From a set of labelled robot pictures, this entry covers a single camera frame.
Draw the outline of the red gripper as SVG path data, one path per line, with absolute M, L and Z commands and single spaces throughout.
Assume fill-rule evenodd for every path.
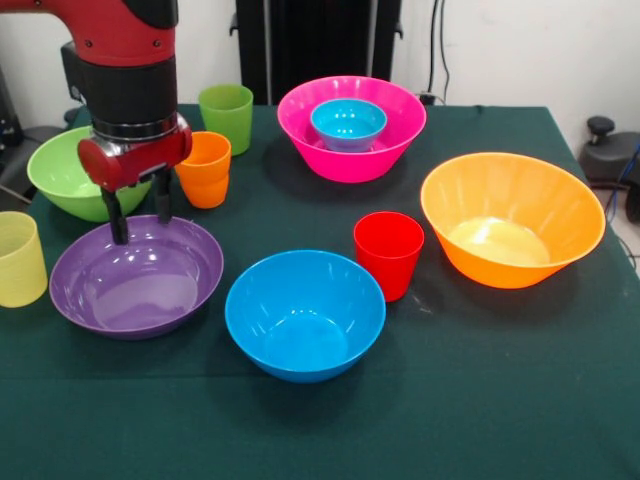
M 159 171 L 154 178 L 154 202 L 158 221 L 168 224 L 171 213 L 171 168 L 188 157 L 192 131 L 182 115 L 164 136 L 142 142 L 115 142 L 92 132 L 78 144 L 81 165 L 91 181 L 101 187 L 101 196 L 109 215 L 116 245 L 128 243 L 128 226 L 115 192 L 134 186 Z

